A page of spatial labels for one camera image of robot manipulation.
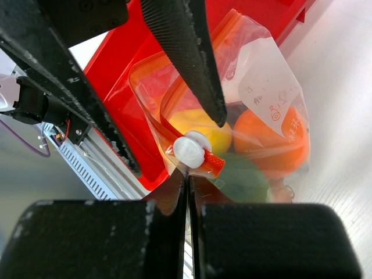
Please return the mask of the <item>orange fruit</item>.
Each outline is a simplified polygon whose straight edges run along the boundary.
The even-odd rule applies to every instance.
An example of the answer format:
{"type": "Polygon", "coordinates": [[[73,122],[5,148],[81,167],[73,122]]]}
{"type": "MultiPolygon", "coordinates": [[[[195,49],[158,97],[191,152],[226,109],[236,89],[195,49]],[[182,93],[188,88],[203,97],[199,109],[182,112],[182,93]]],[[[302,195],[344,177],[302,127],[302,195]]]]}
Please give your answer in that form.
{"type": "Polygon", "coordinates": [[[300,114],[290,107],[282,123],[283,135],[246,110],[234,125],[236,153],[247,156],[265,176],[279,179],[294,173],[307,161],[310,139],[300,114]]]}

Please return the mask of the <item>green lime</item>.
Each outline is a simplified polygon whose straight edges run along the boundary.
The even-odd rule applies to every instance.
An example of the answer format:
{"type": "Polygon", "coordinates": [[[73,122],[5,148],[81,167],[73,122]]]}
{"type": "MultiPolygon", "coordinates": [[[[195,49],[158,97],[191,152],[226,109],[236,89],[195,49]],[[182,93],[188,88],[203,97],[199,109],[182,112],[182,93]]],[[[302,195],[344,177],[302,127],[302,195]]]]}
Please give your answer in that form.
{"type": "Polygon", "coordinates": [[[270,184],[257,165],[244,155],[224,153],[226,164],[217,178],[209,181],[225,196],[237,203],[267,202],[270,184]]]}

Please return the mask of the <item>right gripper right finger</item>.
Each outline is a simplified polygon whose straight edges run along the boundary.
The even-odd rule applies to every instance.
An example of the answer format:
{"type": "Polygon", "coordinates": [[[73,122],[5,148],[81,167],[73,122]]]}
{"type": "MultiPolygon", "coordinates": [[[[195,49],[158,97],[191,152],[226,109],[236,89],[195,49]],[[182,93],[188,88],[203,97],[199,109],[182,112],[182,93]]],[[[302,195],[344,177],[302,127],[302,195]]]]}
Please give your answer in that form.
{"type": "Polygon", "coordinates": [[[345,227],[318,203],[235,203],[189,177],[195,278],[362,278],[345,227]]]}

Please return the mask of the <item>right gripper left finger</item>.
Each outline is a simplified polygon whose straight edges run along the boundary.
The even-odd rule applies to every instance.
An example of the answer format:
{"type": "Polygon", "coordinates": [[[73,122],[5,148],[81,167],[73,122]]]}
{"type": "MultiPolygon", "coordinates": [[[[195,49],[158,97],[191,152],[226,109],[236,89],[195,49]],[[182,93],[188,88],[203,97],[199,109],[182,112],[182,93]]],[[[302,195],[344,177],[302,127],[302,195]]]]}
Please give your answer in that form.
{"type": "Polygon", "coordinates": [[[186,179],[136,201],[45,200],[20,216],[2,278],[182,278],[186,179]]]}

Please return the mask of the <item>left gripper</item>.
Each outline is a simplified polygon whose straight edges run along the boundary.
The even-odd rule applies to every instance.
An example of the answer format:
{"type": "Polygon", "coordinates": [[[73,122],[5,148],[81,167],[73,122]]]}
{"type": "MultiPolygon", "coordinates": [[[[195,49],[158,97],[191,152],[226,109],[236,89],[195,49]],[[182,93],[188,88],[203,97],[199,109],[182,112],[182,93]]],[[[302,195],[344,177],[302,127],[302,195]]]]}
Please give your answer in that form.
{"type": "Polygon", "coordinates": [[[124,0],[1,1],[1,48],[34,85],[97,129],[140,176],[133,151],[69,50],[127,20],[124,0]]]}

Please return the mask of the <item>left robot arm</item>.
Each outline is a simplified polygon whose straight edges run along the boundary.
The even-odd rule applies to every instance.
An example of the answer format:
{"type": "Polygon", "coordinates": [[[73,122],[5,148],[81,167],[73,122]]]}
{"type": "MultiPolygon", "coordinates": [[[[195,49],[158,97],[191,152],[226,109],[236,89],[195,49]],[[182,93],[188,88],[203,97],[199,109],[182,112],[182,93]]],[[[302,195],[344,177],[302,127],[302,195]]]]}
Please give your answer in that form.
{"type": "MultiPolygon", "coordinates": [[[[204,1],[141,1],[144,23],[207,115],[227,120],[204,1]]],[[[3,115],[62,126],[70,115],[97,129],[136,175],[141,166],[70,47],[126,24],[127,1],[2,1],[1,49],[23,75],[1,84],[3,115]]]]}

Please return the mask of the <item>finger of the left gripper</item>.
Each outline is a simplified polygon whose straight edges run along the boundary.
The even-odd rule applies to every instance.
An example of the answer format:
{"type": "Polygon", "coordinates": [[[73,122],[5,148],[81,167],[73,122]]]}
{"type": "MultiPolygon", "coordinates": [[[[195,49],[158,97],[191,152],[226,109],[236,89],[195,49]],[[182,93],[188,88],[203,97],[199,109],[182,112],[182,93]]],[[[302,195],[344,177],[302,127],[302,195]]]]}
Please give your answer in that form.
{"type": "Polygon", "coordinates": [[[219,126],[226,103],[214,58],[205,1],[141,1],[144,20],[207,115],[219,126]]]}

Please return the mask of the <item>clear zip top bag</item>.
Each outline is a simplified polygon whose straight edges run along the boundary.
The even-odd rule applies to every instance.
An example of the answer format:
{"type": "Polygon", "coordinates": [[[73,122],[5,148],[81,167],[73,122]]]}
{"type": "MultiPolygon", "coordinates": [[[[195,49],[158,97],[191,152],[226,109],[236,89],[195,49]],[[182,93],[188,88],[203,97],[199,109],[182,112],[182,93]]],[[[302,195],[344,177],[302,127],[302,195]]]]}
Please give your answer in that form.
{"type": "Polygon", "coordinates": [[[309,168],[302,87],[269,30],[231,9],[212,33],[226,103],[219,127],[163,52],[129,83],[169,173],[207,178],[238,203],[290,203],[309,168]]]}

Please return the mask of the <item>yellow pear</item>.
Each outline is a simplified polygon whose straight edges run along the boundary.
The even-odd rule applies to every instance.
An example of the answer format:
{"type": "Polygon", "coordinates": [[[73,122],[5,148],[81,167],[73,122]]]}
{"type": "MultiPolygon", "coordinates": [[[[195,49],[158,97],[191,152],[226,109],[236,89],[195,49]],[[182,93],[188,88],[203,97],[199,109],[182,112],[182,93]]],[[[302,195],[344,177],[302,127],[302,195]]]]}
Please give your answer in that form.
{"type": "Polygon", "coordinates": [[[170,120],[160,115],[163,124],[175,128],[182,135],[189,131],[197,131],[203,134],[210,142],[215,158],[220,158],[218,162],[223,162],[222,156],[228,151],[233,140],[232,129],[228,123],[222,128],[209,118],[203,109],[190,109],[175,112],[170,120]]]}

